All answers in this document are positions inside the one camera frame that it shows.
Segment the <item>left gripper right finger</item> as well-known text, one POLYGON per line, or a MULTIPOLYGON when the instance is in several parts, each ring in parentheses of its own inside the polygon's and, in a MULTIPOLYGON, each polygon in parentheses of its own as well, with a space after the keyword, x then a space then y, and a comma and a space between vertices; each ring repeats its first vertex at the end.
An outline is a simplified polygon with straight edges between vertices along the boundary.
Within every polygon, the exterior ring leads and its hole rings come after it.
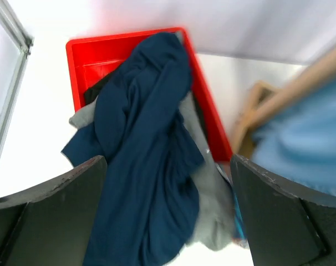
POLYGON ((336 196, 241 155, 230 166, 254 265, 336 265, 336 196))

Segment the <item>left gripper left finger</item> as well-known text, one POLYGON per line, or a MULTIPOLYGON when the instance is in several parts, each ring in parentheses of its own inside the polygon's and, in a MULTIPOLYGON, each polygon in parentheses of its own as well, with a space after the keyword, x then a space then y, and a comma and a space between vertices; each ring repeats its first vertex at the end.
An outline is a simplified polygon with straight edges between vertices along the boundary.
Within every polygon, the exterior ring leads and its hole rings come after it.
POLYGON ((0 198, 0 265, 82 265, 106 168, 95 156, 0 198))

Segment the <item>black shorts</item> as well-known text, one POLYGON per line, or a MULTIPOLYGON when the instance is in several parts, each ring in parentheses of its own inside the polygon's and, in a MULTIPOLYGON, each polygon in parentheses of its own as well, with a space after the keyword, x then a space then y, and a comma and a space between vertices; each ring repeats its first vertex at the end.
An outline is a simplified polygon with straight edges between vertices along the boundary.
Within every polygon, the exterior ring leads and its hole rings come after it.
MULTIPOLYGON (((103 86, 109 81, 110 76, 111 76, 111 73, 107 74, 105 77, 100 79, 97 83, 95 83, 92 87, 90 87, 89 89, 87 89, 84 92, 85 105, 89 105, 89 104, 94 102, 95 98, 99 95, 103 86)), ((205 125, 205 119, 204 119, 204 116, 203 116, 202 109, 201 109, 195 95, 193 95, 193 100, 194 100, 194 106, 195 106, 195 110, 196 110, 196 113, 197 113, 197 116, 198 116, 200 126, 202 128, 204 136, 207 137, 207 129, 206 129, 206 125, 205 125)))

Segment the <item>colourful patterned shorts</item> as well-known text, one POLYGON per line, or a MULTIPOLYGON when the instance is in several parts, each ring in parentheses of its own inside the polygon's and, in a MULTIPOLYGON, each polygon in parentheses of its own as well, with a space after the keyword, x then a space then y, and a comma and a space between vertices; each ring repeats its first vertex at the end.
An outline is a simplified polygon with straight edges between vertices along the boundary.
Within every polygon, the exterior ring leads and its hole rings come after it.
POLYGON ((231 189, 233 197, 233 209, 234 209, 234 220, 235 220, 235 232, 233 236, 233 241, 236 245, 240 246, 243 249, 249 249, 248 239, 245 234, 244 224, 242 220, 241 210, 238 204, 237 195, 233 187, 233 181, 230 177, 230 167, 229 165, 223 163, 215 163, 217 170, 220 175, 225 179, 228 186, 231 189))

